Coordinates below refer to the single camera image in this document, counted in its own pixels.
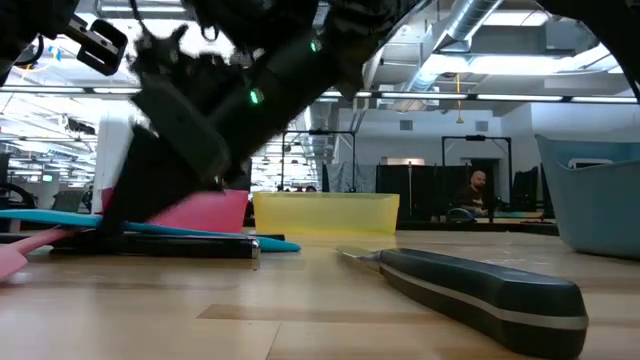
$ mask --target man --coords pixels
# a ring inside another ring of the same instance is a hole
[[[482,171],[475,171],[471,175],[469,186],[462,190],[456,198],[456,206],[469,211],[475,216],[487,216],[488,211],[483,209],[482,190],[487,184],[487,175]]]

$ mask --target metal frame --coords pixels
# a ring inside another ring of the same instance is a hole
[[[503,140],[507,143],[507,157],[509,160],[509,202],[513,201],[513,158],[511,154],[511,138],[501,136],[484,136],[484,135],[467,135],[467,136],[443,136],[441,138],[442,151],[442,186],[446,183],[447,154],[445,153],[445,145],[447,140],[457,139],[464,141],[485,142],[487,140]]]
[[[285,142],[287,134],[308,134],[308,135],[351,135],[353,143],[351,146],[351,187],[356,188],[356,132],[355,131],[331,131],[331,130],[286,130],[282,133],[282,164],[280,169],[280,186],[284,189],[284,157]]]

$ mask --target black knife handle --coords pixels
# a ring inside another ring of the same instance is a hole
[[[413,300],[514,352],[572,359],[582,351],[588,317],[572,282],[410,249],[381,251],[380,272]]]

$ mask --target wooden surface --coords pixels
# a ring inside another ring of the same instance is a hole
[[[0,288],[2,360],[504,360],[490,339],[297,238],[301,254],[250,262],[30,256]],[[637,359],[640,264],[575,254],[558,238],[403,232],[398,245],[558,275],[582,286],[591,318],[581,359]]]

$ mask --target translucent yellow bin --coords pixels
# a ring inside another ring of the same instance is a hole
[[[394,235],[400,196],[351,193],[256,193],[258,233]]]

